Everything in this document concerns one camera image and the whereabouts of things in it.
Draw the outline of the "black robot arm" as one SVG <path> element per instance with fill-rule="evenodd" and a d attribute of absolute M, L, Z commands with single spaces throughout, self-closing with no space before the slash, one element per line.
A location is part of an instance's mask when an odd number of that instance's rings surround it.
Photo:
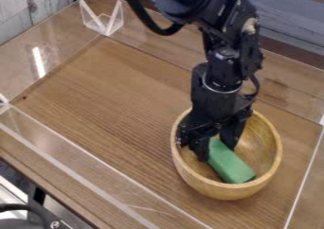
<path fill-rule="evenodd" d="M 245 81 L 257 83 L 263 68 L 260 17 L 249 0 L 153 0 L 176 23 L 194 24 L 202 34 L 206 61 L 193 69 L 192 111 L 180 123 L 181 144 L 201 161 L 212 158 L 212 137 L 233 149 L 252 116 L 255 94 Z"/>

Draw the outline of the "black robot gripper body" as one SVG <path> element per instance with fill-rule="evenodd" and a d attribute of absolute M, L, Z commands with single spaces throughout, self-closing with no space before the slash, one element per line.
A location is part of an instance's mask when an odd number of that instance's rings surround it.
<path fill-rule="evenodd" d="M 225 94 L 213 91 L 206 78 L 208 64 L 201 63 L 192 76 L 192 111 L 177 127 L 181 146 L 188 146 L 194 138 L 220 135 L 232 117 L 244 109 L 252 109 L 253 98 L 244 98 L 240 92 Z"/>

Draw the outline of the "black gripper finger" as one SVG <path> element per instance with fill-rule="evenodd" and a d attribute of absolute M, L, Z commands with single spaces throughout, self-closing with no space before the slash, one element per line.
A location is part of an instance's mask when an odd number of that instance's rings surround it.
<path fill-rule="evenodd" d="M 232 117 L 230 121 L 221 129 L 220 140 L 225 144 L 225 146 L 232 150 L 236 148 L 240 142 L 247 120 L 252 115 L 253 115 L 253 110 L 244 109 Z"/>
<path fill-rule="evenodd" d="M 189 148 L 194 152 L 200 162 L 206 162 L 209 160 L 209 137 L 194 138 L 189 142 Z"/>

